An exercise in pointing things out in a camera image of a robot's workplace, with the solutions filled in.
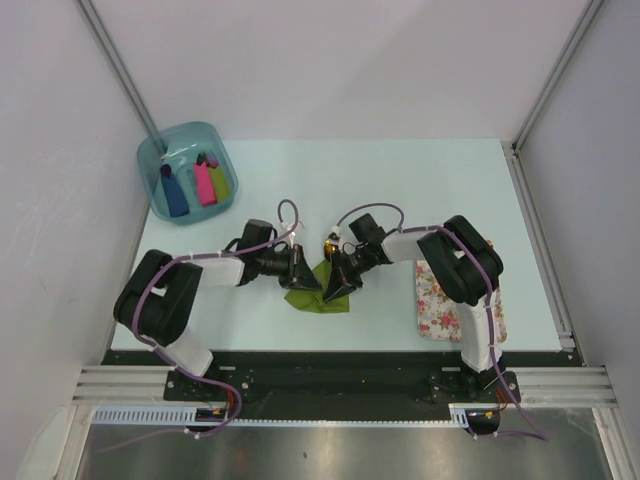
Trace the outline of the green paper napkin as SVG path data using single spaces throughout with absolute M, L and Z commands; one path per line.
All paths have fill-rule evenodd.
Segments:
M 350 312 L 349 297 L 344 296 L 337 300 L 325 302 L 323 294 L 328 287 L 331 266 L 327 260 L 323 260 L 313 268 L 313 274 L 322 285 L 322 291 L 290 290 L 284 300 L 294 309 L 314 314 L 342 314 Z

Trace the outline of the iridescent gold spoon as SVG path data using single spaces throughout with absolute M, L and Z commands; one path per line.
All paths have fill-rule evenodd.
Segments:
M 336 238 L 327 238 L 323 247 L 324 258 L 330 261 L 332 256 L 341 252 L 340 240 Z

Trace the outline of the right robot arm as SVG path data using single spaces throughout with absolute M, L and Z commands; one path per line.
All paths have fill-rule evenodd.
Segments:
M 497 389 L 491 370 L 501 358 L 493 304 L 504 266 L 494 248 L 462 215 L 442 225 L 387 232 L 366 213 L 349 229 L 357 240 L 351 252 L 342 250 L 338 225 L 325 242 L 331 270 L 323 300 L 331 302 L 361 288 L 362 275 L 377 266 L 426 262 L 458 311 L 461 359 L 469 369 L 461 376 L 462 391 L 473 401 L 486 400 Z

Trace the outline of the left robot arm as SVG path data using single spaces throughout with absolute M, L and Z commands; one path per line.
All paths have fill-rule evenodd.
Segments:
M 288 290 L 322 290 L 303 247 L 292 236 L 277 237 L 272 224 L 251 219 L 241 237 L 210 258 L 175 261 L 166 252 L 147 251 L 116 300 L 113 316 L 188 372 L 187 389 L 207 400 L 219 392 L 221 376 L 214 370 L 213 353 L 188 327 L 198 288 L 244 286 L 260 275 L 277 278 Z

